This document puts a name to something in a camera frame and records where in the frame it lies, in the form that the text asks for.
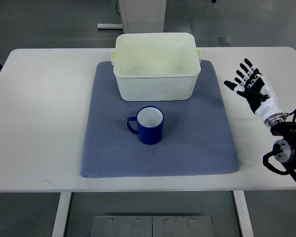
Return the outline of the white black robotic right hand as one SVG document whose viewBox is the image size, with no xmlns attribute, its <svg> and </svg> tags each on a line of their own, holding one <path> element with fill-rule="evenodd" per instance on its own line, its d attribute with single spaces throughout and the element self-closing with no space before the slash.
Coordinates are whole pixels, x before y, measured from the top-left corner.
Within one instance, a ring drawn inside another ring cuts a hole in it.
<svg viewBox="0 0 296 237">
<path fill-rule="evenodd" d="M 245 98 L 252 112 L 261 117 L 263 123 L 272 127 L 284 122 L 286 114 L 278 105 L 278 98 L 269 81 L 262 75 L 257 67 L 247 58 L 240 64 L 241 70 L 237 70 L 238 77 L 224 84 L 239 96 Z"/>
</svg>

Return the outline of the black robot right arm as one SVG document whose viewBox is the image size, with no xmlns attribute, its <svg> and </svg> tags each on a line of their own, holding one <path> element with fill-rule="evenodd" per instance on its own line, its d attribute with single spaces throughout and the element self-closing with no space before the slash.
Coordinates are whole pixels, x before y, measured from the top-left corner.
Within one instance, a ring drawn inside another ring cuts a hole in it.
<svg viewBox="0 0 296 237">
<path fill-rule="evenodd" d="M 281 136 L 272 151 L 262 158 L 263 165 L 279 175 L 290 175 L 296 182 L 296 108 L 288 114 L 274 114 L 265 120 L 274 136 Z"/>
</svg>

